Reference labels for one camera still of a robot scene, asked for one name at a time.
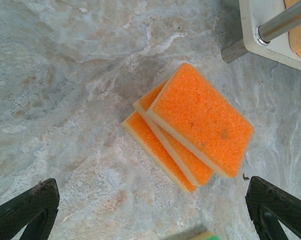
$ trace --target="marble countertop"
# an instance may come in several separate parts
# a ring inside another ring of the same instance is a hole
[[[236,0],[0,0],[0,204],[55,178],[52,240],[258,239],[243,174],[301,199],[301,71],[224,63],[240,34]],[[182,62],[255,128],[239,176],[194,193],[120,127]]]

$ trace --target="orange scrubbing side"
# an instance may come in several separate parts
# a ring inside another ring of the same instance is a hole
[[[173,182],[184,191],[192,192],[195,190],[195,186],[187,180],[140,114],[134,112],[122,125]]]
[[[193,66],[180,66],[150,107],[156,121],[152,114],[227,176],[238,174],[254,128]]]
[[[147,93],[138,101],[138,103],[141,105],[141,107],[144,109],[145,112],[152,105],[153,101],[161,92],[166,82],[167,81],[164,81],[163,83],[155,87],[153,90],[151,90],[149,93]],[[188,149],[186,149],[182,144],[180,144],[177,140],[175,140],[172,136],[170,136],[160,126],[156,125],[155,127],[158,128],[159,132],[162,134],[162,137],[164,137],[167,140],[168,144],[170,145],[169,146],[170,149],[172,149],[177,154],[179,159],[183,162],[183,165],[179,165],[182,171],[184,172],[184,167],[186,167],[188,169],[188,172],[193,176],[194,180],[197,182],[198,186],[205,185],[211,178],[213,171],[208,166],[206,166],[201,160],[199,160],[194,154],[192,154]],[[157,138],[161,141],[161,136],[157,135],[158,131],[153,131],[153,132],[155,133]]]

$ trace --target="stack of sponges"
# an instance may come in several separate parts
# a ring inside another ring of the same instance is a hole
[[[254,128],[190,64],[134,107],[122,125],[182,190],[238,175]]]

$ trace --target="yellow foam layer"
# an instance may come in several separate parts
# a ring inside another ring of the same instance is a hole
[[[165,130],[154,123],[146,114],[146,111],[152,105],[165,83],[166,81],[136,101],[134,107],[167,150],[169,155],[173,158],[175,163],[179,166],[181,171],[185,174],[187,179],[195,186],[203,186],[209,181],[213,171]]]
[[[121,125],[182,191],[195,190],[196,187],[188,181],[138,112],[135,111]]]
[[[214,172],[237,176],[254,128],[193,66],[179,67],[147,114]]]

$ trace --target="metal rod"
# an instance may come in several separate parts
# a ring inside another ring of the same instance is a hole
[[[301,24],[301,0],[284,10],[271,20],[258,27],[257,38],[269,43],[274,38],[286,33]],[[221,57],[226,63],[240,58],[248,53],[243,39],[240,39],[221,51]]]
[[[240,39],[234,42],[232,45],[224,48],[221,51],[221,57],[226,63],[231,63],[232,61],[244,56],[249,51],[246,49],[244,45],[244,40]]]
[[[258,28],[264,42],[286,33],[301,24],[301,0]]]

